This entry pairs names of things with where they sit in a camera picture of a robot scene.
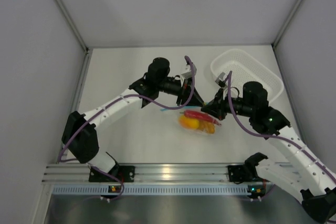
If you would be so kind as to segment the clear zip top bag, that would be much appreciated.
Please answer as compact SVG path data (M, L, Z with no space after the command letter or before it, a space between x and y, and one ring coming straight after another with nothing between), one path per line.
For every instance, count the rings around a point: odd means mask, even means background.
M166 121L177 128L198 135L215 135L222 127L221 122L202 112L201 107L185 106L178 110L160 109Z

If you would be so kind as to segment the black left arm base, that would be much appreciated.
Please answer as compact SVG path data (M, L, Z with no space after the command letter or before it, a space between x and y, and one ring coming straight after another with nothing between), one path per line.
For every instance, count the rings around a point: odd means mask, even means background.
M107 183L107 182L117 182L110 176L113 176L123 183L134 182L135 177L135 167L131 165L120 165L116 170L109 173L109 176L97 171L94 168L90 169L89 182L95 183Z

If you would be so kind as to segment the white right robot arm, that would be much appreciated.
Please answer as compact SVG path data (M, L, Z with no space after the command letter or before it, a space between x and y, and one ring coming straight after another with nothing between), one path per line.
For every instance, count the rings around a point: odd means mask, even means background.
M269 106L267 97L261 83L250 81L243 85L241 98L232 98L220 88L201 110L220 121L231 113L245 132L273 145L298 174L286 175L282 167L258 153L245 161L247 178L272 182L299 201L314 221L328 222L335 215L335 173L300 139L287 118Z

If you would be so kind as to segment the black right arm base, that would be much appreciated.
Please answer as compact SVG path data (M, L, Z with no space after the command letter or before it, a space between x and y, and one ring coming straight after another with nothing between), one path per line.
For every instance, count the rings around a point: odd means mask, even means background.
M257 175L256 166L268 157L262 153L256 153L248 157L241 165L228 165L229 181L235 184L244 182L261 182L262 178Z

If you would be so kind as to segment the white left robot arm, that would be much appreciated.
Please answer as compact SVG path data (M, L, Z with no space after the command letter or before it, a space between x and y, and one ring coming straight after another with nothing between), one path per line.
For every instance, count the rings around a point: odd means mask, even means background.
M204 101L195 89L197 69L188 56L180 74L171 77L170 62L155 58L146 73L133 82L119 96L88 112L69 114L61 138L64 153L69 150L81 164L100 170L108 182L117 179L117 161L100 150L99 133L130 112L153 103L167 110L179 110L185 106L203 106Z

